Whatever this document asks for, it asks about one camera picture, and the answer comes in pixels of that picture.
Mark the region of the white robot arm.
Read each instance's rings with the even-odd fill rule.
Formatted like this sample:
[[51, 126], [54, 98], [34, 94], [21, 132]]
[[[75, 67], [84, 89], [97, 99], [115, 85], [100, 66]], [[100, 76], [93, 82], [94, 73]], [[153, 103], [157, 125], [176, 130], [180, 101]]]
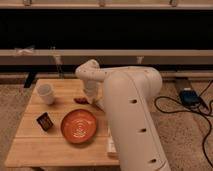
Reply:
[[92, 59], [75, 71], [89, 103], [99, 100], [118, 154], [121, 171], [171, 171], [147, 101], [162, 87], [152, 67], [102, 68]]

